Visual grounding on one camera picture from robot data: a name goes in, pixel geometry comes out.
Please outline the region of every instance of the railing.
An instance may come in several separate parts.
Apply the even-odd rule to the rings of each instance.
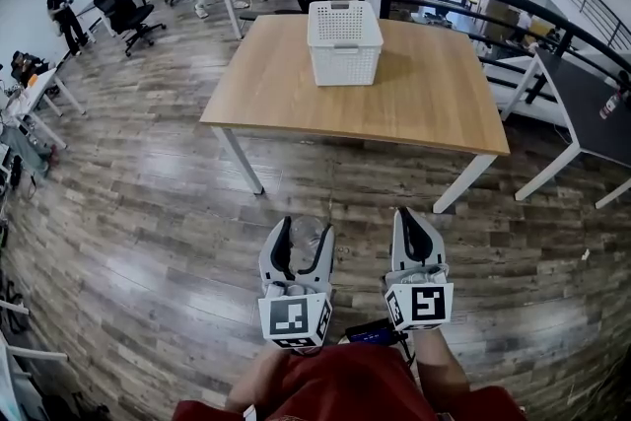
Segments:
[[[601,0],[570,0],[617,50],[631,49],[631,32]]]
[[[604,69],[602,66],[591,61],[584,54],[577,52],[571,47],[571,43],[574,37],[578,38],[582,40],[583,42],[585,42],[586,44],[593,47],[594,49],[596,49],[597,51],[599,51],[600,53],[602,53],[605,57],[609,58],[613,63],[615,63],[616,66],[625,70],[628,74],[631,75],[631,64],[629,64],[624,58],[622,58],[611,47],[609,47],[607,44],[602,42],[599,38],[589,34],[588,32],[584,31],[580,27],[569,22],[565,18],[529,0],[496,0],[496,1],[507,4],[508,6],[513,6],[522,11],[527,11],[529,13],[532,13],[533,15],[536,15],[540,19],[550,23],[554,27],[561,29],[561,31],[563,32],[563,37],[560,40],[548,38],[543,35],[533,33],[531,31],[522,31],[522,32],[525,32],[527,35],[532,36],[538,42],[543,43],[547,45],[548,47],[553,48],[554,54],[561,56],[567,52],[573,55],[574,57],[578,58],[585,64],[593,67],[596,71],[598,71],[602,75],[608,76],[612,78],[613,80],[617,81],[619,85],[623,87],[627,86],[626,83],[623,83],[620,81],[620,79],[616,75],[617,72],[609,72],[608,70]],[[380,18],[383,18],[383,19],[389,18],[393,3],[396,3],[397,6],[411,4],[411,5],[416,5],[416,6],[440,7],[443,11],[458,13],[460,15],[464,15],[476,20],[482,20],[486,23],[495,24],[500,27],[510,28],[511,30],[514,30],[517,28],[515,25],[512,25],[506,20],[493,18],[486,14],[477,13],[472,10],[467,10],[467,9],[462,8],[461,6],[456,6],[454,4],[449,4],[445,2],[436,2],[432,0],[381,0],[380,14],[379,14]],[[465,33],[472,40],[478,40],[489,45],[497,46],[503,50],[511,51],[514,55],[532,56],[532,53],[530,53],[525,48],[521,46],[516,46],[514,44],[510,44],[508,41],[496,40],[495,38],[481,35],[480,33],[474,33],[474,32],[470,32],[470,33],[465,32]],[[506,62],[497,61],[496,59],[480,57],[480,62],[483,64],[495,65],[497,67],[501,67],[509,71],[514,71],[516,74],[518,74],[518,76],[523,75],[525,72],[523,68],[519,68],[517,66],[507,64]],[[511,87],[511,88],[517,87],[516,82],[509,82],[507,80],[496,79],[496,78],[491,78],[491,77],[488,77],[487,79],[501,86],[506,86],[506,87]],[[546,96],[545,94],[541,92],[544,85],[545,85],[545,76],[538,76],[535,85],[531,89],[528,89],[528,95],[526,98],[527,104],[529,105],[532,104],[534,99],[537,97],[541,99],[545,99],[545,100],[554,101],[554,98],[550,96]]]

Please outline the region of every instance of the wooden floor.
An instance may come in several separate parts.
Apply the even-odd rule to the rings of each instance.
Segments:
[[[514,116],[512,156],[433,215],[470,156],[247,132],[242,145],[267,189],[256,197],[198,124],[238,46],[225,8],[202,22],[190,1],[153,1],[153,19],[169,26],[154,47],[127,59],[99,33],[64,66],[88,115],[63,99],[62,118],[43,114],[68,149],[31,199],[26,180],[8,204],[1,266],[33,316],[29,332],[7,337],[70,356],[37,364],[41,387],[81,388],[116,420],[168,420],[184,398],[221,405],[262,342],[257,257],[271,228],[288,214],[334,225],[336,337],[385,315],[379,279],[394,209],[405,205],[445,238],[456,299],[444,333],[472,381],[507,387],[530,419],[570,419],[630,342],[631,199],[593,206],[629,171],[579,158],[516,202],[565,144]]]

